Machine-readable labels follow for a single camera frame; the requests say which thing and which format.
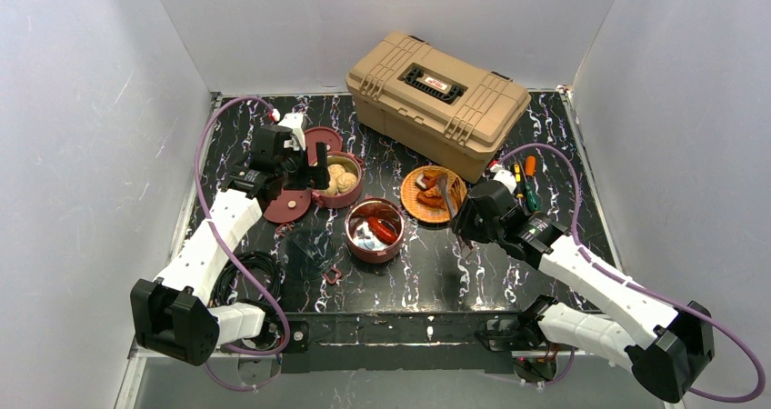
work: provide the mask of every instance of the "black marble table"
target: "black marble table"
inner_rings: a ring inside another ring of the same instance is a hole
[[[277,96],[266,100],[282,114],[306,114],[308,127],[334,128],[343,137],[344,151],[365,160],[364,192],[360,199],[371,195],[400,204],[402,179],[414,168],[430,164],[422,155],[359,124],[350,95]],[[213,132],[203,169],[203,187],[210,202],[227,168],[249,150],[255,127],[268,122],[265,108],[256,103],[235,105],[222,116]],[[595,253],[612,262],[606,234],[577,154],[576,140],[558,93],[532,93],[530,106],[515,124],[499,155],[531,142],[553,145],[571,159],[580,174],[585,196],[579,234]],[[551,153],[534,151],[532,155],[538,159],[535,183],[545,210],[557,221],[569,224],[574,192],[567,169]],[[399,256],[387,264],[365,264],[352,256],[344,243],[346,211],[347,208],[321,209],[312,205],[296,222],[298,226],[324,228],[333,236],[337,250],[335,265],[343,278],[336,285],[328,285],[323,278],[305,282],[285,278],[280,303],[288,313],[516,312],[527,308],[539,294],[552,295],[577,309],[594,309],[564,284],[507,257],[496,245],[481,244],[468,260],[462,260],[455,238],[446,226],[419,224],[409,215],[406,240]],[[188,235],[199,226],[201,219],[202,213],[196,208]],[[260,220],[248,232],[238,251],[263,250],[277,254],[281,238],[275,229],[275,224]]]

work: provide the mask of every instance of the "red pot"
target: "red pot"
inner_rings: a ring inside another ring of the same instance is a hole
[[[383,250],[368,250],[356,245],[354,237],[356,230],[367,218],[373,216],[393,227],[398,234],[396,241]],[[393,259],[402,248],[405,238],[406,220],[399,206],[383,198],[367,198],[348,211],[345,218],[345,242],[354,256],[369,264],[382,264]]]
[[[362,165],[364,165],[364,161],[350,153],[329,152],[326,154],[326,164],[340,164],[348,173],[355,174],[357,179],[356,186],[347,193],[338,195],[323,195],[319,190],[314,189],[311,192],[311,198],[313,198],[317,205],[330,209],[339,209],[352,205],[359,198],[364,187],[362,184],[362,178],[364,177]]]

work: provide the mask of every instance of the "white wall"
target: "white wall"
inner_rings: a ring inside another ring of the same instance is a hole
[[[0,405],[115,403],[210,97],[158,0],[0,0]]]
[[[697,300],[771,366],[771,0],[616,0],[575,84],[624,267]],[[720,336],[696,387],[745,394]],[[699,397],[693,408],[724,407]],[[768,391],[742,407],[771,407]]]
[[[573,81],[613,0],[161,0],[211,91],[345,91],[392,30],[533,88]]]

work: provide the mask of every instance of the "pot lid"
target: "pot lid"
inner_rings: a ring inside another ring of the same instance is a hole
[[[292,223],[300,219],[311,207],[311,190],[290,191],[285,189],[270,202],[263,216],[271,223]]]
[[[332,235],[317,227],[287,232],[278,247],[278,262],[286,275],[298,280],[321,277],[329,271],[334,260]]]

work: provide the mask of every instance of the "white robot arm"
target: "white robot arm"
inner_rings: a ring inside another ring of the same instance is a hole
[[[611,318],[578,312],[542,295],[507,328],[497,328],[498,338],[522,334],[531,346],[567,344],[600,355],[671,403],[682,399],[715,355],[712,325],[632,290],[627,286],[631,278],[591,252],[587,262],[565,226],[543,213],[526,214],[501,182],[472,188],[452,228],[465,239],[500,245],[510,256],[573,287]],[[610,279],[592,263],[626,282]],[[688,306],[709,315],[696,302]]]
[[[282,188],[326,188],[326,147],[315,148],[319,166],[308,165],[303,127],[302,114],[287,114],[278,125],[257,128],[255,151],[243,162],[248,165],[231,169],[215,196],[211,219],[152,282],[135,284],[131,307],[140,345],[200,365],[217,346],[260,333],[265,311],[255,305],[206,308],[228,261],[207,224],[214,223],[233,250]]]

